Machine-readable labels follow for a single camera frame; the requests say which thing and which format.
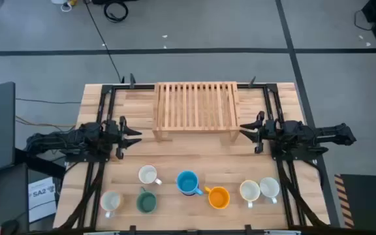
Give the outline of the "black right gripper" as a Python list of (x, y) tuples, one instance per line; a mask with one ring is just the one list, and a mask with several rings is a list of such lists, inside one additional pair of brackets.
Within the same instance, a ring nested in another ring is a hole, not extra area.
[(263, 123), (264, 121), (264, 111), (260, 111), (257, 114), (257, 120), (253, 123), (242, 124), (240, 127), (249, 130), (257, 129), (257, 132), (249, 132), (245, 130), (240, 130), (240, 132), (246, 136), (252, 143), (257, 143), (255, 147), (255, 153), (263, 152), (263, 140), (274, 140), (276, 138), (277, 122), (278, 119), (270, 119)]

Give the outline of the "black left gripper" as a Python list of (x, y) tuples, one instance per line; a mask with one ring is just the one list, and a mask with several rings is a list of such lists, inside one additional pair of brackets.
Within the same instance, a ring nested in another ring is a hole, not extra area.
[(127, 136), (138, 136), (142, 133), (132, 130), (126, 126), (127, 120), (124, 116), (119, 118), (119, 124), (117, 124), (114, 120), (103, 121), (103, 124), (105, 125), (104, 134), (107, 142), (109, 144), (117, 144), (116, 157), (118, 159), (123, 159), (123, 150), (142, 140), (141, 138), (125, 139), (124, 134)]

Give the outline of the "black-white patterned mug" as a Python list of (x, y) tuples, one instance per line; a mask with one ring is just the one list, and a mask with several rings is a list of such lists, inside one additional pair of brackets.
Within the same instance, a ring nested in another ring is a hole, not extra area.
[(142, 166), (138, 172), (138, 178), (144, 184), (162, 184), (162, 181), (157, 177), (157, 169), (153, 165)]

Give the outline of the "blue patterned white mug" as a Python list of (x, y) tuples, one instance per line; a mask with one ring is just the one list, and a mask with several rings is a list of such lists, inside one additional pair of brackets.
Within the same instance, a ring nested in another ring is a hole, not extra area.
[(280, 185), (274, 178), (263, 178), (260, 183), (261, 193), (268, 198), (272, 204), (277, 204), (277, 195), (280, 192)]

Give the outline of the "yellow-rimmed patterned mug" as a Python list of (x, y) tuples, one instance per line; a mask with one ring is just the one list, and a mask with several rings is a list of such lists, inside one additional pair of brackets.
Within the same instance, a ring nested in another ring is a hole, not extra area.
[(260, 196), (260, 187), (257, 182), (245, 180), (240, 185), (241, 197), (247, 202), (247, 207), (251, 209), (254, 201)]

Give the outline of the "orange-rimmed patterned mug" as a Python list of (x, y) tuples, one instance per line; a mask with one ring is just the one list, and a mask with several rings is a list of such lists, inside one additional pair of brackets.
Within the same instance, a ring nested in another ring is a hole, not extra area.
[(100, 206), (107, 219), (113, 218), (123, 204), (123, 196), (115, 191), (107, 191), (101, 196)]

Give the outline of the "green faceted mug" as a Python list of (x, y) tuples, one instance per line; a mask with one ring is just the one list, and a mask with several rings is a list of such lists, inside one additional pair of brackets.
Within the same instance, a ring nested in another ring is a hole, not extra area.
[(141, 213), (153, 213), (157, 207), (156, 195), (142, 187), (136, 200), (136, 207)]

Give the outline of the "blue faceted mug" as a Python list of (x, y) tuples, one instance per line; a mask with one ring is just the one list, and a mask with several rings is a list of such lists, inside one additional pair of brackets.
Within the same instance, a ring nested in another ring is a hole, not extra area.
[(199, 178), (193, 171), (183, 171), (176, 178), (178, 190), (185, 196), (203, 195), (199, 188)]

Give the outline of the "orange-yellow faceted mug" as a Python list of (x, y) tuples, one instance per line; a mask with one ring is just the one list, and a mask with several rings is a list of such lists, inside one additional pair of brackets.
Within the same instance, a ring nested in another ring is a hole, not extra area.
[(224, 187), (205, 187), (208, 202), (215, 209), (225, 209), (230, 204), (230, 193)]

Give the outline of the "wooden slatted rack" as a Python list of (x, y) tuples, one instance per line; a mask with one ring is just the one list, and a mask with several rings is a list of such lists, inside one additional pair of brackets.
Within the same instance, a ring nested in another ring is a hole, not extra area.
[(240, 134), (237, 82), (158, 82), (154, 87), (153, 127), (160, 142), (170, 133)]

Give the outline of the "white SA2 box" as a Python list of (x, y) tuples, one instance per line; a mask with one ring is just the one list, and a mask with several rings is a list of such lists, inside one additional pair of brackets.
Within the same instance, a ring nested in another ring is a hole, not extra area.
[(30, 183), (28, 195), (30, 223), (56, 213), (56, 189), (52, 177)]

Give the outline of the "hazard-striped black mat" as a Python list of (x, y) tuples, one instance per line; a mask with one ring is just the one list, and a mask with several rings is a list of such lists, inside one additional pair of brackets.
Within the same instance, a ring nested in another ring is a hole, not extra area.
[(334, 181), (345, 227), (376, 230), (376, 176), (336, 174)]

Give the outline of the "grey low desk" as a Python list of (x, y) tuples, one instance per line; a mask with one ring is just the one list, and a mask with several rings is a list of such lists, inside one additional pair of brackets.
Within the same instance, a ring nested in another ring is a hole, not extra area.
[(28, 169), (19, 164), (0, 170), (0, 225), (17, 220), (17, 235), (29, 231)]

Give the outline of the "black computer mouse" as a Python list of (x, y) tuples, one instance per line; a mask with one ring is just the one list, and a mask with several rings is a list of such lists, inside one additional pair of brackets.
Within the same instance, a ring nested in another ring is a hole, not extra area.
[(0, 235), (17, 235), (19, 226), (17, 220), (5, 221), (0, 225)]

